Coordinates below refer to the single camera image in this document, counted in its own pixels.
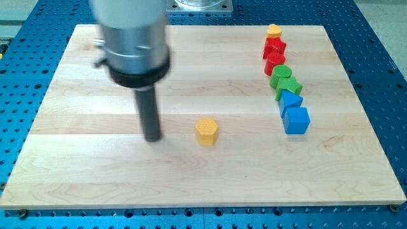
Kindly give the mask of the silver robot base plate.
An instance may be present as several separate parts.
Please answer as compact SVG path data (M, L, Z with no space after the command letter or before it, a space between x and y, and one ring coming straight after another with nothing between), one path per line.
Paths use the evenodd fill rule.
M168 12L231 12L232 0L167 0Z

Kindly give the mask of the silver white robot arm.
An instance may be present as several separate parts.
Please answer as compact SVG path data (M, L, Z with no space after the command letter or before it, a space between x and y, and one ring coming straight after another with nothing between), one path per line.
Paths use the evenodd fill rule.
M96 45L104 51L95 67L106 66L115 83L134 90L144 139L160 140L155 83L170 68L165 1L91 0L90 7L102 33Z

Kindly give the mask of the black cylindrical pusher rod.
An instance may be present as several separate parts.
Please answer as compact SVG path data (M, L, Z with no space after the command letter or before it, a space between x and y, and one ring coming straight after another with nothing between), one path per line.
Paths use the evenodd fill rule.
M136 88L134 92L144 139L147 142L156 142L161 139L162 132L156 104L155 86L148 85Z

